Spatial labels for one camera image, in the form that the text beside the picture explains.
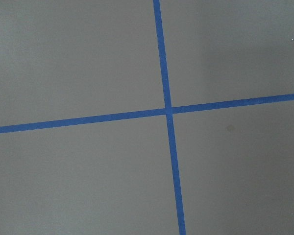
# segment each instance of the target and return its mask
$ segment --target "horizontal blue line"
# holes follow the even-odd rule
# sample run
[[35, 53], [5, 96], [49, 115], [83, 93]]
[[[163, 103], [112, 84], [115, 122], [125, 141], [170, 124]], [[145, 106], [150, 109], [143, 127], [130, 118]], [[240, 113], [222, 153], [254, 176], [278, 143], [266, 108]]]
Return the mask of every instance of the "horizontal blue line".
[[166, 114], [165, 109], [153, 109], [153, 110], [135, 111], [135, 112], [119, 113], [119, 114], [107, 114], [107, 115], [92, 116], [92, 117], [79, 117], [79, 118], [71, 118], [71, 119], [64, 119], [64, 120], [35, 122], [35, 123], [19, 124], [19, 125], [11, 125], [11, 126], [0, 126], [0, 134], [8, 133], [8, 132], [46, 129], [46, 128], [53, 128], [53, 127], [61, 127], [61, 126], [81, 125], [81, 124], [95, 123], [95, 122], [152, 117], [152, 116], [165, 115], [165, 114]]
[[283, 94], [283, 95], [275, 95], [275, 96], [267, 96], [267, 97], [260, 97], [260, 98], [251, 98], [251, 99], [238, 99], [238, 100], [207, 103], [207, 104], [195, 104], [195, 105], [188, 105], [188, 106], [173, 107], [172, 109], [174, 114], [180, 114], [180, 113], [188, 113], [188, 112], [195, 112], [195, 111], [224, 109], [224, 108], [231, 108], [231, 107], [267, 104], [267, 103], [275, 103], [275, 102], [291, 101], [291, 100], [294, 100], [294, 94]]

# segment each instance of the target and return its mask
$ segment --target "blue tape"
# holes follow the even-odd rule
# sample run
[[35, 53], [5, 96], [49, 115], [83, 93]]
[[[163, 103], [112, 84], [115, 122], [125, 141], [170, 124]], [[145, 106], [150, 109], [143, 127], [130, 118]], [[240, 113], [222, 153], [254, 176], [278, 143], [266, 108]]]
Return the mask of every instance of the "blue tape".
[[171, 104], [171, 95], [170, 95], [170, 86], [169, 86], [169, 75], [168, 75], [168, 67], [167, 67], [167, 60], [166, 60], [166, 49], [165, 49], [165, 41], [163, 36], [161, 9], [160, 9], [159, 0], [153, 0], [153, 9], [155, 14], [160, 69], [161, 69], [161, 77], [162, 77], [162, 87], [163, 87], [163, 95], [164, 95], [166, 117], [167, 117], [167, 128], [168, 128], [170, 155], [171, 155], [171, 166], [172, 166], [172, 174], [173, 174], [177, 221], [178, 221], [180, 235], [185, 235], [186, 230], [185, 230], [185, 221], [184, 221], [183, 201], [182, 201], [180, 174], [178, 169], [172, 104]]
[[188, 112], [204, 111], [204, 110], [212, 110], [212, 109], [224, 109], [224, 108], [247, 106], [247, 105], [267, 104], [267, 103], [275, 103], [275, 102], [291, 101], [291, 100], [294, 100], [294, 94], [283, 94], [283, 95], [267, 96], [267, 97], [260, 97], [260, 98], [239, 99], [239, 100], [223, 101], [223, 102], [208, 103], [208, 104], [195, 104], [195, 105], [174, 107], [173, 113], [179, 114], [179, 113], [188, 113]]
[[158, 115], [165, 115], [165, 109], [153, 109], [153, 110], [135, 111], [135, 112], [119, 113], [119, 114], [108, 114], [108, 115], [92, 116], [92, 117], [79, 117], [79, 118], [64, 119], [64, 120], [35, 122], [35, 123], [11, 125], [11, 126], [0, 126], [0, 134], [8, 133], [8, 132], [46, 129], [46, 128], [53, 128], [53, 127], [61, 127], [61, 126], [81, 125], [81, 124], [95, 123], [95, 122], [115, 121], [115, 120], [131, 119], [131, 118], [144, 118], [144, 117], [152, 117], [152, 116], [158, 116]]

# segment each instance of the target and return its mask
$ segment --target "gray surface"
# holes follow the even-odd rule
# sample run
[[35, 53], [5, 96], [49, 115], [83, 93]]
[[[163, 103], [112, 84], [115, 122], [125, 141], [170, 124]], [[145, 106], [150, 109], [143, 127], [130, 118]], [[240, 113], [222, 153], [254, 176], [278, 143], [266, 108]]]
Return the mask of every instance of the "gray surface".
[[294, 235], [294, 101], [174, 122], [188, 235]]
[[165, 117], [0, 135], [0, 235], [178, 234]]
[[174, 106], [294, 93], [294, 0], [162, 0]]
[[152, 1], [0, 0], [0, 125], [163, 105]]

